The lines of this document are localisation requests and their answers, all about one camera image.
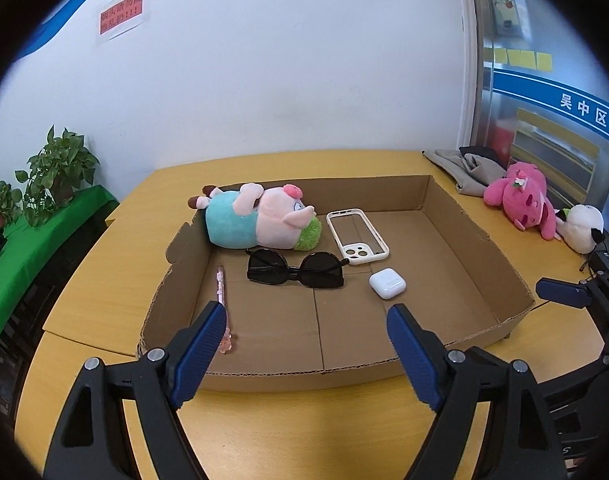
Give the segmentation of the pink transparent pen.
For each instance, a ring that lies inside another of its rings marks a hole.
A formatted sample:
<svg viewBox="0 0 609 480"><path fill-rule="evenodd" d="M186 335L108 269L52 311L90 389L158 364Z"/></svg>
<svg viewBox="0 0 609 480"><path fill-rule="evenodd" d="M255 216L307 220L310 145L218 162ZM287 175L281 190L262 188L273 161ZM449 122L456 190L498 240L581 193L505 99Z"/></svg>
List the pink transparent pen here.
<svg viewBox="0 0 609 480"><path fill-rule="evenodd" d="M233 351L233 336L230 327L230 316L226 307L226 287L225 287L225 271L224 266L220 264L216 268L216 299L224 307L225 311L225 330L219 346L219 352L222 354Z"/></svg>

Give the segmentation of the white earbuds case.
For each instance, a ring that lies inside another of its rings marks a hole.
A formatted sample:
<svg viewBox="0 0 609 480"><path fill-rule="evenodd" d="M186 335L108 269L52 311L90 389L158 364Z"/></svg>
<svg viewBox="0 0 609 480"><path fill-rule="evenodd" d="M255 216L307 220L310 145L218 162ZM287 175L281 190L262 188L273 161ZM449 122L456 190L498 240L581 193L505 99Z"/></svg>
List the white earbuds case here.
<svg viewBox="0 0 609 480"><path fill-rule="evenodd" d="M368 283L382 300L397 297L407 289L405 279L392 268L385 268L371 274Z"/></svg>

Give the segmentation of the cream clear phone case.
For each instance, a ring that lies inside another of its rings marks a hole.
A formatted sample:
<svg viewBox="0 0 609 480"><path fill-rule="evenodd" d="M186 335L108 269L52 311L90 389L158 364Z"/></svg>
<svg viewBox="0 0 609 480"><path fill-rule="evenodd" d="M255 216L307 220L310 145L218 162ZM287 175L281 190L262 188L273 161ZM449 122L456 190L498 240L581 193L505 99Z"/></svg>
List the cream clear phone case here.
<svg viewBox="0 0 609 480"><path fill-rule="evenodd" d="M341 256L350 266L362 266L390 256L389 246L362 209L330 211L326 222Z"/></svg>

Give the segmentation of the black sunglasses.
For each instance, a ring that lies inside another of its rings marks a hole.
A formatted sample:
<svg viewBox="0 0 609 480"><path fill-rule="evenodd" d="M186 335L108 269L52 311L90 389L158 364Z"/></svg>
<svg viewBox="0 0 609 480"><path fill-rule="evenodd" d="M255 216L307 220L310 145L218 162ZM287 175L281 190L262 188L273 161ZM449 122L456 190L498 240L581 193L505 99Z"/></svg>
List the black sunglasses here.
<svg viewBox="0 0 609 480"><path fill-rule="evenodd" d="M291 266L286 258L273 249L247 249L247 278L263 285L283 285L298 282L309 288L336 289L344 284L343 269L347 259L339 259L330 252L313 252L298 266Z"/></svg>

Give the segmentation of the pink pig plush toy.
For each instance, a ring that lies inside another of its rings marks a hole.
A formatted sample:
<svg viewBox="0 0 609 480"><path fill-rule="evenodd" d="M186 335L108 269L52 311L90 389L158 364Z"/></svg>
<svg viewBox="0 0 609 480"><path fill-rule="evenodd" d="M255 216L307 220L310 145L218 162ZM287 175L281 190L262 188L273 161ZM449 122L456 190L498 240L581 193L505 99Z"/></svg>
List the pink pig plush toy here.
<svg viewBox="0 0 609 480"><path fill-rule="evenodd" d="M292 183L265 188L251 182L229 191L208 185L187 205L204 213L209 240L221 248L310 252L321 239L315 208Z"/></svg>

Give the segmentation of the white panda plush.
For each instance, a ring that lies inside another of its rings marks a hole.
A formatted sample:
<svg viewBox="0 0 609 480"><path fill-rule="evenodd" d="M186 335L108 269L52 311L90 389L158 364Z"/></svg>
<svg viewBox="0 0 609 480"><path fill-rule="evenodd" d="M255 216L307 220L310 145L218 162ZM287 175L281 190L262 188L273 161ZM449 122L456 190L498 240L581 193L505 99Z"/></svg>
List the white panda plush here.
<svg viewBox="0 0 609 480"><path fill-rule="evenodd" d="M556 237L580 255L588 255L605 239L603 214L592 205L557 209L555 216Z"/></svg>

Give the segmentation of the pink strawberry bear plush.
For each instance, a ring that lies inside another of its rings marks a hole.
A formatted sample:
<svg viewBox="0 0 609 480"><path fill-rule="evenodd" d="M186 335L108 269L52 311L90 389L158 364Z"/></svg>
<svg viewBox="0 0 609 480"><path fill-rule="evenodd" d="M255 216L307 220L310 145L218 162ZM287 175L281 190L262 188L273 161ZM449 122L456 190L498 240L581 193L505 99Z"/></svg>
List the pink strawberry bear plush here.
<svg viewBox="0 0 609 480"><path fill-rule="evenodd" d="M511 164L506 176L492 182L482 198L487 206L501 207L519 231L536 228L544 240L556 237L555 210L547 197L547 181L534 164Z"/></svg>

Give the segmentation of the grey folded cloth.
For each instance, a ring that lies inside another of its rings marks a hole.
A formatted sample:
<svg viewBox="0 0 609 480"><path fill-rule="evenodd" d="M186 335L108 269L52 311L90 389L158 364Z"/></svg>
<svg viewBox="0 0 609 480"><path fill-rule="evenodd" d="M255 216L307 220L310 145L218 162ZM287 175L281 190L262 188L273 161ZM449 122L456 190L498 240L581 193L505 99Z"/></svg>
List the grey folded cloth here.
<svg viewBox="0 0 609 480"><path fill-rule="evenodd" d="M462 146L457 150L425 150L423 156L451 176L459 194L481 197L487 187L506 176L492 148Z"/></svg>

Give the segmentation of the green covered table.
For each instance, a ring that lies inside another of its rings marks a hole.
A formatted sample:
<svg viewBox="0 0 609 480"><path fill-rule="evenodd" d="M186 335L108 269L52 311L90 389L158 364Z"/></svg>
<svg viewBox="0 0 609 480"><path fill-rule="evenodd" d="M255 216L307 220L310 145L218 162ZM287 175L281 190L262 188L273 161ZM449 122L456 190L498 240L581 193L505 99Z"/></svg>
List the green covered table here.
<svg viewBox="0 0 609 480"><path fill-rule="evenodd" d="M0 335L16 305L36 276L83 224L103 209L114 210L118 200L101 185L73 195L68 206L42 226L29 226L25 218L5 229L0 252Z"/></svg>

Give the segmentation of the cardboard box tray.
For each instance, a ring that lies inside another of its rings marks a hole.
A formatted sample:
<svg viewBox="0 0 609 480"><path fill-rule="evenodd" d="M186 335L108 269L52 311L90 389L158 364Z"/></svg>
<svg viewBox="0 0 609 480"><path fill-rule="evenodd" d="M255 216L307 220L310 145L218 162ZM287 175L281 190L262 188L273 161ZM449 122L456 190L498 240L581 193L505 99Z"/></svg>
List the cardboard box tray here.
<svg viewBox="0 0 609 480"><path fill-rule="evenodd" d="M385 329L390 301L375 276L397 272L395 300L449 348L485 347L532 309L529 286L487 232L433 177L307 179L265 184L315 217L291 249L251 234L241 185L209 186L170 243L137 350L164 347L222 300L232 346L204 381L216 391L289 391L397 376Z"/></svg>

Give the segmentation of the yellow sticky notes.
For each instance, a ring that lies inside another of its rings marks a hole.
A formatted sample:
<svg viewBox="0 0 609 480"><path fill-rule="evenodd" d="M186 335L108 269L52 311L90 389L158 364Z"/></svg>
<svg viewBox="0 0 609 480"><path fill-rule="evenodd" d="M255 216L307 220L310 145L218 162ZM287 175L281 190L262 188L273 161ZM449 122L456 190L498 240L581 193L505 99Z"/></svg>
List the yellow sticky notes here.
<svg viewBox="0 0 609 480"><path fill-rule="evenodd" d="M496 64L538 70L545 73L550 73L554 69L553 56L550 53L495 47L493 56Z"/></svg>

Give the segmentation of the small potted green plant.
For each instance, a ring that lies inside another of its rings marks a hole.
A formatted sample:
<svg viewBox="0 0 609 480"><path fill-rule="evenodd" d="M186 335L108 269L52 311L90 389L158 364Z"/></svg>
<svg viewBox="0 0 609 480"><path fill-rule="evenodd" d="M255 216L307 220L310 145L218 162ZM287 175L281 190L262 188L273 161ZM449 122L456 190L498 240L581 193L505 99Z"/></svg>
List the small potted green plant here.
<svg viewBox="0 0 609 480"><path fill-rule="evenodd" d="M0 181L0 231L4 226L15 223L20 214L22 193L19 188L13 188L6 181Z"/></svg>

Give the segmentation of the large potted green plant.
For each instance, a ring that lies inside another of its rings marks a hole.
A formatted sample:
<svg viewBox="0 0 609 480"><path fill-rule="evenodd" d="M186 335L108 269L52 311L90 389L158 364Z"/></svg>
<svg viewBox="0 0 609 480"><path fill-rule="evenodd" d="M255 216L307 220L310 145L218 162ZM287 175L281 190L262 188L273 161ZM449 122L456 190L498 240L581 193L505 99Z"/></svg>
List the large potted green plant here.
<svg viewBox="0 0 609 480"><path fill-rule="evenodd" d="M67 207L74 192L94 183L99 159L86 147L83 134L67 128L57 134L51 126L43 147L27 160L27 169L15 171L24 185L22 212L30 226L42 226Z"/></svg>

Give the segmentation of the red wall notice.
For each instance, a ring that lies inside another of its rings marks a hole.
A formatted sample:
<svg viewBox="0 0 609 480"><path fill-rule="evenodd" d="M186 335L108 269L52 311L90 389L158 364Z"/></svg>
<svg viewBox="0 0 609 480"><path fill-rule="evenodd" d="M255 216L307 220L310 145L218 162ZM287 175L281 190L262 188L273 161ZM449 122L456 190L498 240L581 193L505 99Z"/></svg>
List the red wall notice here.
<svg viewBox="0 0 609 480"><path fill-rule="evenodd" d="M141 25L146 18L145 0L117 0L101 10L98 17L98 37L114 39Z"/></svg>

